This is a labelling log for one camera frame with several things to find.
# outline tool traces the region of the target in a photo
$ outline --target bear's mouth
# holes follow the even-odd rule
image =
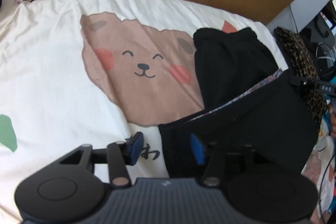
[[[140,76],[140,77],[142,77],[142,76],[145,76],[145,77],[147,77],[147,78],[154,78],[155,77],[155,75],[153,75],[153,76],[148,76],[147,74],[146,74],[146,70],[143,70],[143,72],[142,72],[142,74],[140,75],[140,74],[138,74],[138,73],[134,73],[135,75],[138,75],[138,76]]]

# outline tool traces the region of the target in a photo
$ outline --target red triangle print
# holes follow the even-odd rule
[[[225,33],[232,33],[232,32],[237,32],[237,29],[233,27],[233,25],[227,21],[224,22],[222,31]]]

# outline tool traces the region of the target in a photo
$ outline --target ribbed gray surface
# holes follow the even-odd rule
[[[113,191],[104,207],[76,224],[257,224],[234,210],[219,190],[194,179],[138,179]],[[310,223],[308,220],[298,224]]]

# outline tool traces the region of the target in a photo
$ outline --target bear's nose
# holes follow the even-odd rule
[[[149,70],[149,65],[140,63],[138,64],[138,68],[142,70]]]

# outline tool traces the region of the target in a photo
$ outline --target bear's eye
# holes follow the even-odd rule
[[[153,60],[154,60],[155,58],[157,58],[157,57],[160,57],[161,59],[163,59],[163,56],[162,56],[161,54],[155,54],[155,55],[153,56]]]
[[[123,52],[123,55],[125,55],[126,53],[129,53],[131,56],[134,56],[134,54],[131,51],[125,51]]]

